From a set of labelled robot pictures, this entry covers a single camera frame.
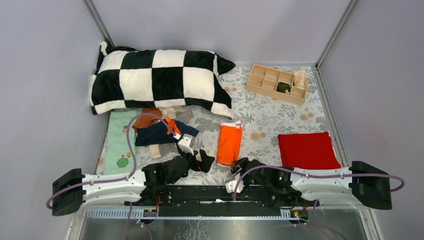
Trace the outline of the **orange underwear white trim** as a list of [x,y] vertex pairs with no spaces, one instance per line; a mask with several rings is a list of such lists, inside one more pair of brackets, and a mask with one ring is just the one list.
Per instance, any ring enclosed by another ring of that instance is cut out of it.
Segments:
[[223,167],[233,167],[239,159],[243,127],[240,120],[222,122],[219,129],[216,163]]

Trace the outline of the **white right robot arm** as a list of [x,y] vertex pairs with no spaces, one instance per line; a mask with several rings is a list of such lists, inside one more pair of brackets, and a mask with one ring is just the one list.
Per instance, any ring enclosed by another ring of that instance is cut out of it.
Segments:
[[234,178],[225,182],[228,193],[241,194],[259,186],[253,200],[283,209],[311,207],[314,202],[333,207],[391,210],[388,173],[363,161],[336,169],[271,167],[257,159],[241,158],[231,169]]

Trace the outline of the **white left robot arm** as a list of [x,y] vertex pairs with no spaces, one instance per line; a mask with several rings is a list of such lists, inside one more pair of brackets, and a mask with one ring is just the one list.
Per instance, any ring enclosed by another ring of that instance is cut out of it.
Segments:
[[46,207],[55,217],[77,212],[81,206],[100,203],[140,202],[152,204],[156,192],[188,176],[189,171],[208,173],[215,158],[201,149],[183,152],[173,159],[146,165],[134,173],[83,174],[74,168],[52,183]]

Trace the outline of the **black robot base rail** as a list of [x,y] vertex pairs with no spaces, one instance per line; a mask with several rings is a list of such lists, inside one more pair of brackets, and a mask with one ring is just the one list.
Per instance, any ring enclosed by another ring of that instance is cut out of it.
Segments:
[[294,208],[305,211],[314,205],[314,201],[301,198],[300,193],[276,191],[264,186],[248,186],[233,199],[224,186],[218,185],[167,185],[147,187],[140,199],[132,203],[136,207],[153,207],[155,210],[171,209],[199,213],[203,211],[223,213],[227,211],[247,212],[259,209]]

